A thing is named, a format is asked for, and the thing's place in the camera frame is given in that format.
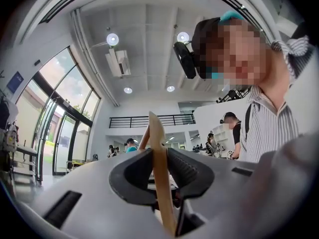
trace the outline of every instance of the light fixture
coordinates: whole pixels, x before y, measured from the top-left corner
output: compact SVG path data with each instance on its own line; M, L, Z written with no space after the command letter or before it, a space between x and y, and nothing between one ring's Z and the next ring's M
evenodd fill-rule
M168 87L167 87L167 91L168 91L168 92L173 92L174 89L175 89L174 86L168 86Z
M186 32L181 32L177 35L177 40L179 42L187 42L189 41L189 35Z
M124 88L124 92L127 93L127 94L130 94L130 93L133 92L133 90L131 88L129 88L129 87L126 87L126 88Z
M115 46L119 43L119 37L115 33L110 33L106 37L106 42L111 46Z

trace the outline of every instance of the tree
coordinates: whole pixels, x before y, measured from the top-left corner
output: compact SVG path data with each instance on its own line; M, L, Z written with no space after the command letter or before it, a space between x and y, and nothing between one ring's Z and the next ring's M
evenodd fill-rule
M80 107L80 105L75 105L75 106L73 106L73 108L74 108L75 110L77 110L79 113L81 112L81 107ZM87 117L89 120L92 119L92 116L89 114L89 112L88 112L87 110L84 110L83 113L82 113L82 115L84 115L85 117Z

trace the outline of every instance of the indoor room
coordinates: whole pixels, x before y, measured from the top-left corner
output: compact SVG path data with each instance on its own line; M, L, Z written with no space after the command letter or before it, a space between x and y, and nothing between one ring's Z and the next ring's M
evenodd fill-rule
M12 3L0 29L8 228L79 239L304 231L294 222L307 221L298 210L317 186L319 53L299 0Z

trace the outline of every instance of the balcony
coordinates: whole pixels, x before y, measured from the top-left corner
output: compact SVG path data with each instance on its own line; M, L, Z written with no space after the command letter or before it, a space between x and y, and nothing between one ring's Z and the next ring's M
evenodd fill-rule
M163 126L196 124L193 114L159 115ZM111 117L109 128L147 127L148 116Z

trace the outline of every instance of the teal shirt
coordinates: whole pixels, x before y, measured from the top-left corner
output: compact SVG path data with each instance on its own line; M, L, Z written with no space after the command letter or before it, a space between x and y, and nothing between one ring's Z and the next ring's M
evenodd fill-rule
M136 151L136 150L137 150L136 146L131 146L131 147L128 147L128 149L126 150L126 153L131 152L131 151Z

